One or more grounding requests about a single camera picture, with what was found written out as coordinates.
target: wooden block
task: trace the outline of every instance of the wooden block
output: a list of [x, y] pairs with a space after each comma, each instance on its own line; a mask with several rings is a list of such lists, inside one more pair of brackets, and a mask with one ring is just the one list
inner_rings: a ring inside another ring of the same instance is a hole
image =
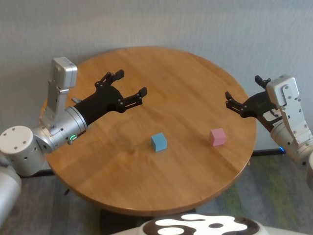
[[225, 144], [226, 134], [224, 130], [222, 128], [211, 130], [210, 140], [213, 146]]

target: gray carpet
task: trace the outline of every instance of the gray carpet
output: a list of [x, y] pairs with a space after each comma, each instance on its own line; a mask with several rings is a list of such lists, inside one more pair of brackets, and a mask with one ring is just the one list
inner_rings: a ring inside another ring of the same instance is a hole
[[[305, 178], [306, 167], [288, 157], [254, 157], [230, 189], [197, 212], [245, 216], [266, 226], [313, 235], [313, 192]], [[101, 234], [100, 209], [72, 192], [64, 196], [66, 187], [56, 177], [22, 183], [22, 195], [0, 235]]]

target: white wall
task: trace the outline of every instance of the white wall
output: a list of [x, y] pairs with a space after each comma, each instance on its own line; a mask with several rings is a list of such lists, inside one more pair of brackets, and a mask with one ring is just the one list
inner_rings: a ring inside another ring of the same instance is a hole
[[[312, 0], [11, 0], [0, 3], [0, 132], [35, 125], [50, 60], [160, 45], [203, 56], [249, 95], [254, 76], [297, 78], [313, 127]], [[276, 145], [259, 128], [256, 149]]]

